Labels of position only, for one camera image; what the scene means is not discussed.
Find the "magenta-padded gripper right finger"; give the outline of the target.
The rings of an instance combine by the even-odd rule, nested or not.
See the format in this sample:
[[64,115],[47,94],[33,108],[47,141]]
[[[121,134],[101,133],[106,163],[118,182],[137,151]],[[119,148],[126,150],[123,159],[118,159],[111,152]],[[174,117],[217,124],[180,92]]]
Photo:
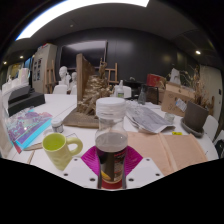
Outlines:
[[143,158],[135,149],[127,147],[125,157],[126,189],[140,188],[162,177],[162,172],[151,158]]

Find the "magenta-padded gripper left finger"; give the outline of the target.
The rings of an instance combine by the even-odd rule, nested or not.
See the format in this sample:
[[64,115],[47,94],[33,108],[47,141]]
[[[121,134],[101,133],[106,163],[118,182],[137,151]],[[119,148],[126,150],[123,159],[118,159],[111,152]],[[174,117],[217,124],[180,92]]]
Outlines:
[[96,147],[91,147],[80,158],[74,157],[63,171],[63,177],[81,187],[97,189],[99,159]]

